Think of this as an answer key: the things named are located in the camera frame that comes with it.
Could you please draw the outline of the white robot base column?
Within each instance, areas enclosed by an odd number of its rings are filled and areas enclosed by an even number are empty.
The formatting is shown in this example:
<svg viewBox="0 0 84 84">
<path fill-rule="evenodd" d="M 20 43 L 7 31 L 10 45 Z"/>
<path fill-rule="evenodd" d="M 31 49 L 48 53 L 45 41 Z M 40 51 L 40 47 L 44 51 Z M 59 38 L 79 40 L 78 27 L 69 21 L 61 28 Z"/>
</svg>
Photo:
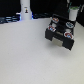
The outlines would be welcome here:
<svg viewBox="0 0 84 84">
<path fill-rule="evenodd" d="M 32 18 L 32 12 L 30 9 L 30 0 L 20 0 L 21 2 L 21 19 L 30 20 Z"/>
</svg>

